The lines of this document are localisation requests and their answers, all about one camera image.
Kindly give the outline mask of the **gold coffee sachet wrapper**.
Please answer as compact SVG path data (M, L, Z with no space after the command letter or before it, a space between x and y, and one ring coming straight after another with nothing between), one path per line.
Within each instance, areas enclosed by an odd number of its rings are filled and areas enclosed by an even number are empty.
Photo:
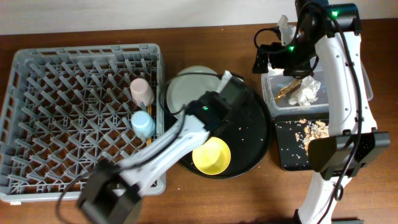
M276 101L288 94L289 92L293 91L296 89L298 86L301 85L302 80L301 79L295 79L291 83L289 83L287 86L281 88L277 94L277 96L274 98Z

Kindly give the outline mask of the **white tissue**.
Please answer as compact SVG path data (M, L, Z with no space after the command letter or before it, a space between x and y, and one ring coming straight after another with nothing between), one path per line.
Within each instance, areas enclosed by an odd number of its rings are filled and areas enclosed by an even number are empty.
M305 77L302 79L300 87L291 94L288 103L290 105L310 106L311 103L318 100L317 93L320 86L320 81L311 76Z

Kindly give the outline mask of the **white round plate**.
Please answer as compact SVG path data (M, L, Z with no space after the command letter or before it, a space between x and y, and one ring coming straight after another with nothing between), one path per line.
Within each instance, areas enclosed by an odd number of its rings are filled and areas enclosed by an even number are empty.
M184 73L201 73L201 75L184 75L174 78L166 91L166 104L171 113L176 113L183 105L199 99L207 91L216 91L221 79L209 67L194 65L187 67L178 75Z

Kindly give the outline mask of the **yellow bowl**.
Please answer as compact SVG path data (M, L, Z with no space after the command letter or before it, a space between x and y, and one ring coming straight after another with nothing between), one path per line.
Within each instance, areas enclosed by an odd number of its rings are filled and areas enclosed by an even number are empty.
M231 151L222 139L211 137L192 151L192 160L200 172L206 175L218 175L228 168Z

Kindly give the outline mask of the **food scraps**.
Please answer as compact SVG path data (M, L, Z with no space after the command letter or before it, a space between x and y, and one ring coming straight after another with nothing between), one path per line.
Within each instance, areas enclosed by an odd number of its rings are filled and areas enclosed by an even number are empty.
M300 119L297 121L297 126L299 131L295 132L295 139L299 143L299 147L305 150L306 154L308 154L308 147L312 140L329 136L329 125L320 120Z

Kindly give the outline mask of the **pink plastic cup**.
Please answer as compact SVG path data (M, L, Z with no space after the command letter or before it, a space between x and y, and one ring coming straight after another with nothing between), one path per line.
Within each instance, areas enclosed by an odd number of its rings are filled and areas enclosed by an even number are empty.
M149 83L143 78L136 78L130 84L133 102L137 106L149 106L154 102L154 92Z

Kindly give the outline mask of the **blue plastic cup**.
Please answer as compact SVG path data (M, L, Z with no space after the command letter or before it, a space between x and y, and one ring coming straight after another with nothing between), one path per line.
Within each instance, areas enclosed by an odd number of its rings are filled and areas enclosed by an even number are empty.
M153 128L155 133L155 121L153 120ZM135 132L136 136L139 138L147 139L148 134L148 114L145 111L137 111L131 116L131 125L132 129Z

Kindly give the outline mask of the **wooden chopstick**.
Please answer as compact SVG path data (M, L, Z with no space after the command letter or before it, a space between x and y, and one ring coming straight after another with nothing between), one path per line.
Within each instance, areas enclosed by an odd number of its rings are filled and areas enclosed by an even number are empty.
M152 142L152 137L154 135L154 128L153 128L153 119L152 119L152 105L147 106L147 114L148 114L148 134L147 134L147 139L146 139L146 143L149 146Z

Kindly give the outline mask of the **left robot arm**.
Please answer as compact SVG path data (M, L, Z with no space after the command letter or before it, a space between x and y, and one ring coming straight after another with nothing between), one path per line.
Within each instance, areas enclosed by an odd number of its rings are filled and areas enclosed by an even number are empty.
M203 145L233 117L254 91L236 77L222 80L183 109L179 121L152 144L112 166L100 162L82 177L76 202L92 223L136 223L152 184L183 156Z

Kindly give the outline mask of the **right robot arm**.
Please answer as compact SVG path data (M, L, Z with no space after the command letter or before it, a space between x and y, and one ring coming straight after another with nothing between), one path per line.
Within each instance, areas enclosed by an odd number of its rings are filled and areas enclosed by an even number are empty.
M312 181L295 223L330 223L345 186L359 170L391 143L377 129L366 95L360 58L361 20L355 4L296 1L297 25L281 19L274 29L279 41L256 45L252 71L281 68L288 76L310 74L311 59L323 69L329 107L329 135L308 146Z

